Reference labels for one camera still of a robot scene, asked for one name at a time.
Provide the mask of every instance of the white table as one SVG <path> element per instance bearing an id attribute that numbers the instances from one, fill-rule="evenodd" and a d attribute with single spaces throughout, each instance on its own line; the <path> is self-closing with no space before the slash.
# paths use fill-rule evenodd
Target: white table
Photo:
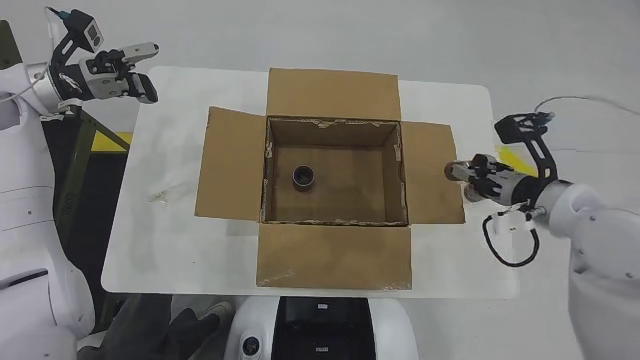
<path id="1" fill-rule="evenodd" d="M 194 216 L 208 107 L 265 114 L 268 73 L 156 67 L 159 102 L 141 106 L 102 273 L 111 292 L 513 298 L 517 274 L 486 247 L 488 201 L 465 203 L 464 225 L 412 225 L 413 289 L 258 288 L 258 225 Z M 400 81 L 402 119 L 450 124 L 458 159 L 494 153 L 489 92 L 476 85 Z M 511 237 L 495 238 L 509 258 Z"/>

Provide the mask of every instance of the gray floor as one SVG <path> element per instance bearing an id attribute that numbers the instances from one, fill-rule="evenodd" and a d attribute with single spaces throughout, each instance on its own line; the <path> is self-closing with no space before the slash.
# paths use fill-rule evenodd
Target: gray floor
<path id="1" fill-rule="evenodd" d="M 0 0 L 28 62 L 47 56 L 44 5 L 94 15 L 110 47 L 159 43 L 141 71 L 315 67 L 481 84 L 496 119 L 562 94 L 640 109 L 640 0 Z M 116 130 L 133 129 L 136 103 L 88 107 Z M 561 176 L 637 207 L 640 121 L 590 103 L 548 108 L 558 115 L 548 142 Z M 517 249 L 526 254 L 528 245 Z M 422 358 L 579 359 L 566 315 L 567 258 L 566 243 L 543 234 L 517 300 L 404 302 Z"/>

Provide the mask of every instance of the box flap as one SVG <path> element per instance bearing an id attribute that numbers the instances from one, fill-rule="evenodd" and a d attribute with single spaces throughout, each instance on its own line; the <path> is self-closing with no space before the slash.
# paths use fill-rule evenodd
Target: box flap
<path id="1" fill-rule="evenodd" d="M 411 229 L 261 224 L 256 284 L 411 289 Z"/>
<path id="2" fill-rule="evenodd" d="M 272 68 L 267 115 L 400 120 L 398 77 Z"/>
<path id="3" fill-rule="evenodd" d="M 456 159 L 451 127 L 407 121 L 401 127 L 409 222 L 463 224 L 460 185 L 444 176 Z"/>
<path id="4" fill-rule="evenodd" d="M 258 220 L 265 117 L 209 108 L 196 216 Z"/>

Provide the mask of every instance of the white cable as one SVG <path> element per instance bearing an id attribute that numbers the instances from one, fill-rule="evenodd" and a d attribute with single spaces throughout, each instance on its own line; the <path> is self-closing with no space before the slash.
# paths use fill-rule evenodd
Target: white cable
<path id="1" fill-rule="evenodd" d="M 593 102 L 599 102 L 599 103 L 604 103 L 607 104 L 611 107 L 614 107 L 618 110 L 622 110 L 622 111 L 626 111 L 627 113 L 631 113 L 634 116 L 640 117 L 640 111 L 636 111 L 636 110 L 632 110 L 629 109 L 623 105 L 621 105 L 620 103 L 613 101 L 611 99 L 607 99 L 601 96 L 591 96 L 591 95 L 587 95 L 587 96 L 577 96 L 577 95 L 563 95 L 563 96 L 553 96 L 550 97 L 548 99 L 543 100 L 542 102 L 538 103 L 538 105 L 535 107 L 535 109 L 533 109 L 534 113 L 538 112 L 538 109 L 543 106 L 546 103 L 549 103 L 551 101 L 554 100 L 558 100 L 558 99 L 580 99 L 580 100 L 590 100 Z"/>
<path id="2" fill-rule="evenodd" d="M 14 100 L 17 97 L 24 95 L 25 93 L 29 92 L 38 82 L 42 81 L 47 76 L 47 70 L 49 69 L 49 65 L 51 64 L 51 58 L 53 57 L 53 51 L 56 48 L 56 42 L 53 34 L 52 23 L 51 23 L 51 20 L 49 19 L 49 10 L 46 7 L 44 8 L 44 15 L 47 19 L 47 28 L 49 29 L 49 37 L 51 38 L 51 55 L 49 56 L 49 60 L 47 61 L 47 64 L 44 66 L 44 69 L 40 73 L 36 74 L 38 75 L 38 77 L 36 77 L 36 79 L 20 93 L 16 93 L 12 95 L 11 92 L 0 92 L 0 95 L 4 95 L 4 94 L 11 95 L 7 98 L 0 100 L 0 103 L 8 102 L 9 100 Z"/>

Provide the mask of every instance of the cardboard box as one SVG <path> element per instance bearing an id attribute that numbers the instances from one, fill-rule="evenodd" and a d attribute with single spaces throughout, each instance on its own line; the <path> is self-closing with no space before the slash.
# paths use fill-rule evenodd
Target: cardboard box
<path id="1" fill-rule="evenodd" d="M 258 286 L 411 289 L 408 225 L 464 223 L 451 128 L 402 121 L 397 76 L 361 72 L 272 69 L 266 113 L 210 108 L 196 215 L 260 223 Z"/>

